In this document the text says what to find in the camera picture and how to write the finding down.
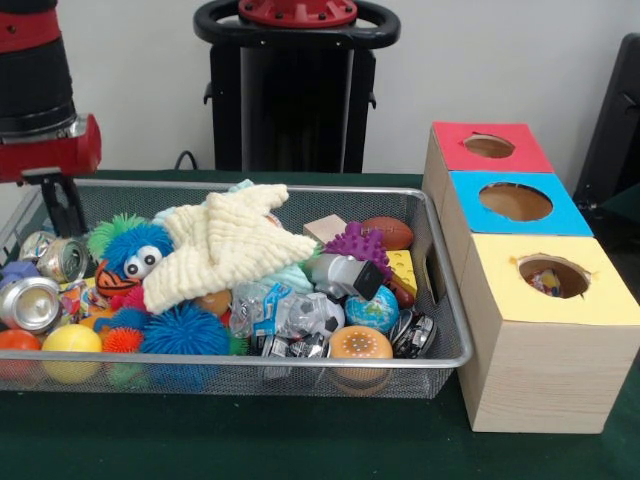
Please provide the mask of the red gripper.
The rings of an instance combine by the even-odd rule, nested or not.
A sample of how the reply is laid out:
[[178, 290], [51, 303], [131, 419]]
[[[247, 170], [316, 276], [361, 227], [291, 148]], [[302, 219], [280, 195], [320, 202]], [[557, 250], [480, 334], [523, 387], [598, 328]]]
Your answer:
[[41, 193], [54, 233], [58, 237], [84, 235], [88, 231], [81, 199], [74, 180], [67, 176], [90, 174], [101, 161], [101, 132], [93, 114], [81, 115], [57, 133], [7, 139], [1, 144], [1, 182], [61, 173], [60, 186], [66, 205], [56, 193], [56, 184], [43, 178]]

